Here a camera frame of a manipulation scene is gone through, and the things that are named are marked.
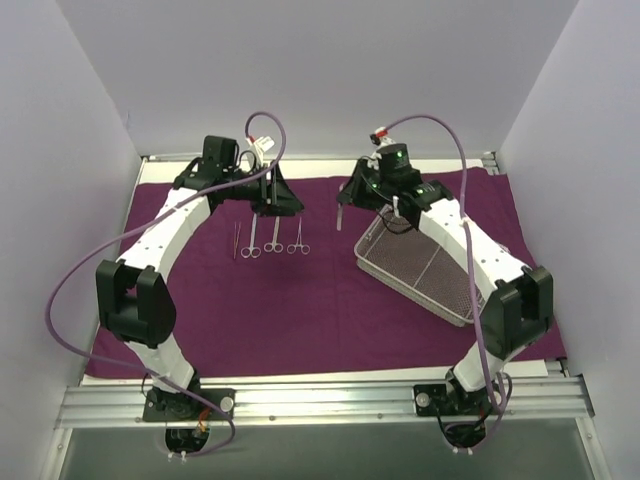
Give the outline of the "purple cloth wrap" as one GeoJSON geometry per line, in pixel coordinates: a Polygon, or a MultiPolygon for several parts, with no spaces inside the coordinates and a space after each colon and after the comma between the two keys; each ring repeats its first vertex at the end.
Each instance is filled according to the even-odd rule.
{"type": "Polygon", "coordinates": [[[257,259],[244,259],[252,212],[228,201],[195,232],[176,260],[168,288],[177,309],[174,335],[205,377],[310,374],[446,367],[475,340],[393,291],[356,263],[355,243],[372,212],[344,208],[336,229],[338,177],[298,179],[304,203],[280,222],[281,253],[265,253],[274,221],[258,219],[257,259]],[[308,255],[288,254],[302,219],[308,255]],[[241,222],[237,259],[234,223],[241,222]]]}

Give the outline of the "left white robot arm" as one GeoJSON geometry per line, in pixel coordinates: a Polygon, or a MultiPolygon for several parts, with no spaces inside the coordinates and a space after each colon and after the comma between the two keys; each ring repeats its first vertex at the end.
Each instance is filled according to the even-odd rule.
{"type": "Polygon", "coordinates": [[[173,334],[177,310],[166,281],[191,237],[227,200],[248,202],[257,216],[294,216],[303,209],[278,162],[244,171],[198,157],[174,179],[156,217],[133,230],[135,243],[96,271],[102,328],[138,357],[179,419],[200,411],[202,395],[173,334]]]}

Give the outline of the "silver surgical scissors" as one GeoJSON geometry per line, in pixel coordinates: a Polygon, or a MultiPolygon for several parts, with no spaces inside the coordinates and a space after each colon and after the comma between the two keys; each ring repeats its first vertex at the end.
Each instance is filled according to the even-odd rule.
{"type": "Polygon", "coordinates": [[[244,259],[257,259],[261,255],[261,248],[256,244],[258,226],[258,215],[253,214],[251,222],[251,230],[249,237],[249,244],[241,249],[241,257],[244,259]]]}

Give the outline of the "metal mesh instrument tray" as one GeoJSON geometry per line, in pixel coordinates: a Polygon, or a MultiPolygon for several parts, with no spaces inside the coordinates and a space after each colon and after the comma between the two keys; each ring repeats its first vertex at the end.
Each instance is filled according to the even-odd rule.
{"type": "Polygon", "coordinates": [[[456,327],[473,323],[468,274],[433,239],[390,212],[354,245],[358,267],[456,327]]]}

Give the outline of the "thin silver tweezers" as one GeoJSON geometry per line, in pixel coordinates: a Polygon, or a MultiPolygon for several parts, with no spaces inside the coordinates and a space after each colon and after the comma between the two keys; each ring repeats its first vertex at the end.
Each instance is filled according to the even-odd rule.
{"type": "Polygon", "coordinates": [[[234,260],[237,259],[237,255],[238,255],[238,247],[239,247],[239,240],[240,240],[240,235],[241,235],[241,222],[235,222],[234,223],[234,233],[233,233],[233,253],[232,253],[232,258],[234,260]]]}

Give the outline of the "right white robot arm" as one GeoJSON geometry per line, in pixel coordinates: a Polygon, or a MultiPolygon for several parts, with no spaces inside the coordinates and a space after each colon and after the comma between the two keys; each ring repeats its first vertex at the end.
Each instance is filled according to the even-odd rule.
{"type": "Polygon", "coordinates": [[[442,182],[425,181],[409,167],[400,182],[389,183],[371,164],[368,157],[357,161],[338,203],[405,220],[467,275],[476,340],[450,369],[443,390],[450,409],[467,412],[507,363],[552,329],[553,277],[493,240],[442,182]]]}

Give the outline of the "silver surgical forceps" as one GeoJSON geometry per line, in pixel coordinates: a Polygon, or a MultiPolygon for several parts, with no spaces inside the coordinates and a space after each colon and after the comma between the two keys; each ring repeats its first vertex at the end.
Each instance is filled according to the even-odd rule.
{"type": "Polygon", "coordinates": [[[286,251],[288,254],[292,255],[295,253],[300,253],[302,255],[308,255],[310,253],[310,246],[303,241],[302,238],[302,219],[298,221],[296,239],[293,243],[290,243],[286,251]]]}

